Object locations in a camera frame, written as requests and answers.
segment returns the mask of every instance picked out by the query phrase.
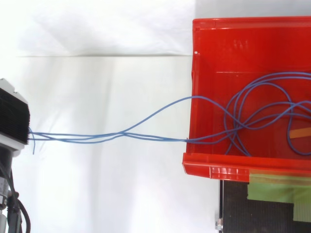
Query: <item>screw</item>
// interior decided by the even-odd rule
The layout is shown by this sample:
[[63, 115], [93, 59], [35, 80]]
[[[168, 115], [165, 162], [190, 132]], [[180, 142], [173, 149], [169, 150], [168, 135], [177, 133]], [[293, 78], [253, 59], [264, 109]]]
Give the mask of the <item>screw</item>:
[[223, 230], [223, 219], [222, 218], [219, 218], [217, 222], [215, 223], [215, 229], [218, 231]]

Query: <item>red storage bin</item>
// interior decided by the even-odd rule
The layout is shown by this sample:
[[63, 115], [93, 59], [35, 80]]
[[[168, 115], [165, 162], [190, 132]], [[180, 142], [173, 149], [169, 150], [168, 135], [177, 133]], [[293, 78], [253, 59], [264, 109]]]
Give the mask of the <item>red storage bin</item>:
[[[311, 17], [250, 17], [196, 19], [193, 21], [192, 95], [205, 96], [223, 107], [251, 81], [275, 72], [311, 72]], [[311, 100], [311, 81], [279, 80], [294, 102]], [[261, 86], [249, 95], [242, 121], [257, 109], [275, 101], [287, 101], [272, 86]], [[266, 109], [259, 118], [281, 113], [288, 106]], [[224, 112], [200, 99], [191, 102], [190, 138], [225, 130]], [[249, 181], [250, 172], [311, 177], [311, 156], [301, 156], [287, 143], [288, 118], [262, 130], [241, 130], [239, 136], [252, 157], [232, 147], [230, 140], [215, 145], [187, 144], [185, 172], [221, 180]], [[293, 120], [292, 129], [311, 127]], [[215, 141], [222, 136], [214, 137]], [[297, 138], [293, 145], [311, 151], [311, 138]]]

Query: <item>white backdrop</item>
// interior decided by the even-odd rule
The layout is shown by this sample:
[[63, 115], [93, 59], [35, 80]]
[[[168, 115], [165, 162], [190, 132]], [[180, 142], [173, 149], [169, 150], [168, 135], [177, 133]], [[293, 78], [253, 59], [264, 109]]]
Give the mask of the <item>white backdrop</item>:
[[[191, 94], [191, 57], [17, 58], [5, 77], [36, 132], [110, 133]], [[189, 135], [190, 101], [132, 130]], [[214, 233], [218, 181], [186, 175], [185, 143], [31, 142], [13, 161], [33, 233]]]
[[191, 55], [194, 18], [310, 14], [310, 0], [2, 0], [0, 49], [21, 56]]

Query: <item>blue wire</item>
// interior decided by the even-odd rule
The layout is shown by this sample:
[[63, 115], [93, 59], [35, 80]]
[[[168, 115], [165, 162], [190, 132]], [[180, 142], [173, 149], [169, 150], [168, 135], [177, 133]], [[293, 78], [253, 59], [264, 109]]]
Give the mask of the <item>blue wire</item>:
[[[276, 75], [307, 75], [310, 77], [300, 77], [300, 76], [284, 76], [284, 77], [272, 77], [272, 76], [276, 76]], [[140, 139], [140, 140], [152, 140], [152, 141], [165, 141], [165, 142], [189, 142], [189, 143], [195, 143], [195, 144], [208, 144], [208, 145], [212, 145], [212, 144], [216, 144], [219, 143], [221, 141], [223, 141], [226, 138], [229, 138], [231, 141], [231, 144], [228, 148], [228, 150], [226, 151], [226, 154], [229, 153], [232, 145], [234, 145], [237, 149], [239, 149], [243, 154], [245, 154], [246, 156], [250, 156], [249, 152], [247, 151], [247, 149], [245, 148], [245, 146], [243, 145], [239, 135], [238, 135], [238, 131], [241, 129], [250, 129], [250, 130], [258, 130], [258, 129], [262, 129], [264, 127], [267, 127], [273, 123], [275, 123], [278, 119], [280, 119], [283, 116], [290, 116], [290, 121], [288, 124], [288, 133], [287, 133], [287, 140], [289, 142], [290, 147], [298, 154], [301, 155], [310, 155], [310, 153], [302, 153], [300, 151], [298, 151], [297, 149], [295, 149], [291, 143], [291, 140], [289, 138], [289, 131], [291, 128], [291, 123], [292, 123], [292, 118], [293, 116], [298, 116], [298, 117], [304, 117], [307, 119], [311, 119], [311, 117], [307, 116], [307, 115], [303, 115], [303, 114], [294, 114], [293, 110], [295, 107], [300, 107], [303, 108], [305, 110], [307, 110], [309, 113], [311, 113], [311, 110], [306, 108], [305, 106], [303, 106], [302, 104], [311, 104], [311, 101], [305, 100], [305, 101], [301, 101], [299, 103], [292, 103], [291, 98], [289, 96], [289, 94], [279, 85], [276, 85], [274, 83], [268, 83], [269, 81], [274, 81], [274, 80], [282, 80], [282, 79], [304, 79], [304, 80], [311, 80], [311, 74], [309, 73], [304, 73], [304, 72], [281, 72], [281, 73], [274, 73], [274, 74], [269, 74], [269, 75], [265, 75], [262, 76], [254, 81], [252, 81], [251, 83], [249, 83], [246, 87], [244, 87], [240, 92], [238, 92], [237, 94], [235, 94], [231, 100], [229, 101], [229, 103], [227, 104], [226, 108], [222, 107], [220, 104], [218, 104], [217, 102], [207, 98], [207, 97], [203, 97], [203, 96], [192, 96], [192, 97], [185, 97], [182, 98], [180, 100], [174, 101], [173, 103], [170, 103], [166, 106], [164, 106], [163, 108], [159, 109], [158, 111], [156, 111], [155, 113], [151, 114], [150, 116], [148, 116], [147, 118], [145, 118], [144, 120], [140, 121], [139, 123], [131, 126], [130, 128], [117, 132], [117, 133], [106, 133], [106, 134], [95, 134], [95, 135], [89, 135], [89, 134], [67, 134], [67, 133], [34, 133], [31, 131], [32, 135], [33, 135], [33, 139], [34, 141], [36, 140], [40, 140], [40, 141], [50, 141], [50, 140], [56, 140], [56, 141], [62, 141], [62, 142], [68, 142], [68, 143], [78, 143], [78, 144], [95, 144], [95, 143], [101, 143], [101, 142], [106, 142], [106, 141], [110, 141], [113, 140], [117, 137], [121, 137], [121, 136], [127, 136], [130, 138], [136, 138], [136, 139]], [[255, 113], [253, 113], [245, 122], [240, 122], [240, 118], [241, 118], [241, 114], [242, 114], [242, 108], [244, 105], [244, 102], [246, 100], [246, 97], [248, 96], [248, 94], [256, 87], [260, 86], [260, 85], [272, 85], [278, 89], [280, 89], [287, 97], [288, 102], [275, 102], [275, 103], [271, 103], [268, 104], [262, 108], [260, 108], [259, 110], [257, 110]], [[238, 117], [236, 118], [236, 110], [237, 110], [237, 105], [238, 105], [238, 101], [240, 99], [240, 97], [242, 96], [243, 92], [249, 89], [246, 94], [244, 95], [243, 99], [242, 99], [242, 103], [240, 105], [239, 108], [239, 112], [238, 112]], [[127, 133], [127, 131], [137, 127], [138, 125], [142, 124], [143, 122], [147, 121], [148, 119], [150, 119], [151, 117], [153, 117], [154, 115], [158, 114], [159, 112], [163, 111], [164, 109], [179, 103], [181, 101], [184, 100], [189, 100], [189, 99], [203, 99], [203, 100], [207, 100], [211, 103], [213, 103], [214, 105], [216, 105], [217, 107], [219, 107], [220, 109], [222, 109], [224, 111], [224, 127], [225, 127], [225, 131], [222, 131], [220, 133], [216, 133], [216, 134], [212, 134], [212, 135], [208, 135], [208, 136], [204, 136], [204, 137], [200, 137], [200, 138], [194, 138], [194, 139], [177, 139], [177, 138], [168, 138], [168, 137], [160, 137], [160, 136], [155, 136], [155, 135], [147, 135], [147, 134], [138, 134], [138, 133]], [[232, 101], [235, 100], [235, 104], [234, 104], [234, 110], [233, 110], [233, 114], [231, 114], [228, 109], [229, 106], [231, 105]], [[290, 107], [288, 109], [286, 109], [283, 113], [281, 114], [273, 114], [273, 115], [269, 115], [269, 116], [265, 116], [259, 120], [256, 120], [254, 122], [251, 122], [249, 124], [246, 124], [251, 118], [253, 118], [258, 112], [262, 111], [265, 108], [274, 106], [274, 105], [278, 105], [278, 104], [289, 104]], [[228, 130], [227, 128], [227, 124], [226, 124], [226, 116], [229, 116], [230, 118], [233, 119], [233, 126], [234, 128], [232, 130]], [[272, 118], [275, 117], [272, 121], [268, 122], [267, 124], [260, 126], [260, 127], [249, 127], [250, 125], [253, 125], [255, 123], [258, 123], [262, 120], [266, 120], [268, 118]], [[35, 135], [41, 136], [41, 137], [45, 137], [45, 138], [35, 138]], [[208, 138], [212, 138], [215, 136], [219, 136], [222, 134], [226, 134], [224, 137], [222, 137], [221, 139], [217, 140], [217, 141], [213, 141], [213, 142], [202, 142], [200, 140], [204, 140], [204, 139], [208, 139]], [[50, 137], [50, 136], [76, 136], [76, 137], [86, 137], [86, 138], [54, 138], [54, 137]], [[100, 140], [100, 141], [87, 141], [87, 142], [81, 142], [81, 141], [86, 141], [86, 140], [92, 140], [92, 139], [97, 139], [97, 138], [103, 138], [103, 137], [111, 137], [105, 140]], [[238, 140], [241, 148], [237, 145], [237, 143], [235, 142], [235, 138]]]

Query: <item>cable bundle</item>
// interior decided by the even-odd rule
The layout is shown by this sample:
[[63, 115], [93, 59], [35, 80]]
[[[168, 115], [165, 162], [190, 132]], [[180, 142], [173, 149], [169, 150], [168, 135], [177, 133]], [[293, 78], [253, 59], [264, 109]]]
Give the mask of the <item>cable bundle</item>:
[[[102, 142], [106, 142], [106, 141], [116, 139], [118, 137], [125, 136], [125, 137], [130, 137], [130, 138], [135, 138], [135, 139], [140, 139], [140, 140], [149, 140], [149, 141], [187, 142], [187, 143], [195, 143], [195, 144], [212, 145], [212, 144], [219, 143], [219, 142], [228, 138], [231, 141], [231, 144], [230, 144], [230, 146], [227, 149], [225, 154], [228, 154], [230, 149], [232, 148], [232, 146], [235, 146], [244, 155], [251, 156], [251, 154], [247, 151], [247, 149], [243, 145], [242, 140], [240, 139], [240, 137], [238, 135], [238, 132], [242, 129], [260, 130], [260, 129], [263, 129], [263, 128], [275, 123], [277, 120], [279, 120], [282, 117], [289, 117], [290, 120], [289, 120], [288, 127], [287, 127], [287, 141], [288, 141], [289, 146], [297, 154], [311, 155], [311, 152], [303, 153], [303, 152], [298, 151], [296, 148], [294, 148], [294, 146], [291, 143], [290, 137], [289, 137], [289, 131], [291, 129], [291, 125], [292, 125], [292, 121], [293, 121], [294, 117], [303, 117], [305, 119], [311, 120], [311, 115], [295, 113], [294, 108], [301, 108], [301, 109], [307, 111], [309, 114], [311, 114], [311, 109], [307, 107], [308, 105], [311, 104], [311, 101], [304, 100], [304, 101], [300, 101], [297, 103], [292, 102], [292, 99], [291, 99], [290, 95], [286, 92], [286, 90], [283, 89], [281, 86], [273, 83], [273, 81], [276, 81], [276, 80], [297, 80], [297, 79], [311, 81], [311, 73], [280, 72], [280, 73], [273, 73], [273, 74], [262, 76], [256, 80], [252, 81], [246, 87], [244, 87], [241, 91], [239, 91], [237, 94], [235, 94], [231, 98], [231, 100], [228, 102], [228, 104], [225, 108], [223, 106], [221, 106], [220, 104], [218, 104], [217, 102], [215, 102], [215, 101], [213, 101], [207, 97], [191, 96], [191, 97], [185, 97], [185, 98], [182, 98], [182, 99], [177, 100], [175, 102], [172, 102], [172, 103], [166, 105], [165, 107], [159, 109], [155, 113], [151, 114], [150, 116], [148, 116], [144, 120], [140, 121], [139, 123], [131, 126], [128, 129], [125, 129], [125, 130], [117, 132], [117, 133], [89, 135], [89, 134], [67, 134], [67, 133], [40, 133], [40, 132], [32, 132], [30, 130], [31, 134], [33, 135], [33, 138], [31, 140], [34, 140], [34, 141], [61, 141], [61, 142], [78, 143], [78, 144], [95, 144], [95, 143], [102, 143]], [[258, 109], [257, 111], [255, 111], [247, 120], [245, 120], [244, 122], [241, 122], [240, 119], [241, 119], [241, 115], [242, 115], [243, 105], [245, 103], [247, 96], [256, 87], [262, 86], [262, 85], [273, 86], [273, 87], [281, 90], [284, 93], [284, 95], [286, 96], [288, 101], [273, 102], [271, 104], [268, 104], [268, 105]], [[189, 100], [189, 99], [206, 100], [206, 101], [216, 105], [221, 110], [223, 110], [224, 111], [224, 127], [225, 127], [225, 130], [222, 132], [219, 132], [219, 133], [215, 133], [215, 134], [211, 134], [211, 135], [207, 135], [207, 136], [199, 137], [199, 138], [192, 138], [192, 139], [178, 139], [178, 138], [169, 138], [169, 137], [161, 137], [161, 136], [156, 136], [156, 135], [147, 135], [147, 134], [139, 134], [139, 133], [129, 132], [133, 128], [144, 123], [145, 121], [152, 118], [156, 114], [160, 113], [164, 109], [166, 109], [166, 108], [168, 108], [174, 104], [177, 104], [179, 102], [182, 102], [184, 100]], [[228, 111], [231, 104], [234, 104], [233, 113], [230, 113]], [[255, 121], [251, 121], [251, 119], [255, 115], [257, 115], [259, 112], [263, 111], [266, 108], [270, 108], [270, 107], [273, 107], [276, 105], [288, 105], [289, 107], [285, 111], [283, 111], [282, 113], [268, 115], [268, 116], [262, 117], [260, 119], [257, 119]], [[228, 129], [227, 120], [226, 120], [227, 117], [230, 117], [231, 119], [233, 119], [233, 128], [232, 129]], [[260, 127], [252, 127], [252, 125], [259, 123], [261, 121], [267, 120], [267, 119], [271, 119], [271, 121], [269, 121], [268, 123], [266, 123]], [[205, 139], [213, 138], [213, 137], [220, 136], [220, 135], [224, 135], [224, 136], [217, 141], [213, 141], [213, 142], [205, 142], [204, 141]]]

